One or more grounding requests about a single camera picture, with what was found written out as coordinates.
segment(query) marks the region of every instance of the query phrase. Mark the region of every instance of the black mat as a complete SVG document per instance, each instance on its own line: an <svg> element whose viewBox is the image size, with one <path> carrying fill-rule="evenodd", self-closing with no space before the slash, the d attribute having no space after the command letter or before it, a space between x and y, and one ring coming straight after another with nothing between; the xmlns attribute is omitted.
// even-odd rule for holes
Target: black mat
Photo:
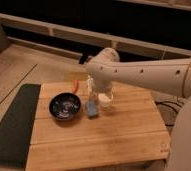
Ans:
<svg viewBox="0 0 191 171"><path fill-rule="evenodd" d="M23 85L0 122L0 165L26 165L40 85Z"/></svg>

